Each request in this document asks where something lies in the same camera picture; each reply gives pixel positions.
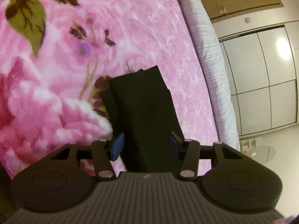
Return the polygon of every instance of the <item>pink object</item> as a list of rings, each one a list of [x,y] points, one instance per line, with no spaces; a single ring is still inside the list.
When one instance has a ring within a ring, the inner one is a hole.
[[[177,0],[38,1],[46,20],[35,56],[29,40],[9,24],[10,0],[0,0],[0,161],[11,178],[68,142],[109,139],[112,128],[98,93],[110,77],[155,65],[185,137],[204,145],[218,141]],[[83,165],[92,170],[90,162]],[[121,159],[113,167],[125,170]],[[209,168],[205,161],[199,173]]]

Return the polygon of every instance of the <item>black fabric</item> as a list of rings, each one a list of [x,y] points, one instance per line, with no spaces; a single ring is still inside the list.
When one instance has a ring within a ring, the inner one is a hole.
[[[178,172],[169,132],[184,138],[170,91],[157,66],[113,78],[101,93],[113,133],[125,133],[121,157],[128,171]]]

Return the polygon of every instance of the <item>white quilted fabric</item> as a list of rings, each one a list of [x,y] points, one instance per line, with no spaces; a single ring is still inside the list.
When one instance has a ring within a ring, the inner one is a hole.
[[[221,142],[240,150],[228,77],[217,35],[201,0],[178,0],[205,76]]]

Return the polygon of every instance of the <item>white wall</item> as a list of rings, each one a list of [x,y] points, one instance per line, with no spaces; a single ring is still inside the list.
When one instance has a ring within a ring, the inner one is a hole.
[[[284,216],[299,214],[299,125],[278,130],[262,137],[262,145],[276,149],[276,156],[265,166],[276,172],[283,183],[276,209]]]
[[[299,20],[299,0],[281,0],[283,8],[274,8],[230,18],[213,24],[218,38],[250,29]]]

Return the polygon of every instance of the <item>silver screw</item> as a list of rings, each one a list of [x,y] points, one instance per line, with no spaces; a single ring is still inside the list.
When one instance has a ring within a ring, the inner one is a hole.
[[[180,172],[180,175],[184,178],[193,178],[195,173],[192,170],[183,170]]]
[[[113,172],[111,172],[110,170],[103,170],[101,172],[99,172],[99,176],[101,178],[111,178],[113,177]]]

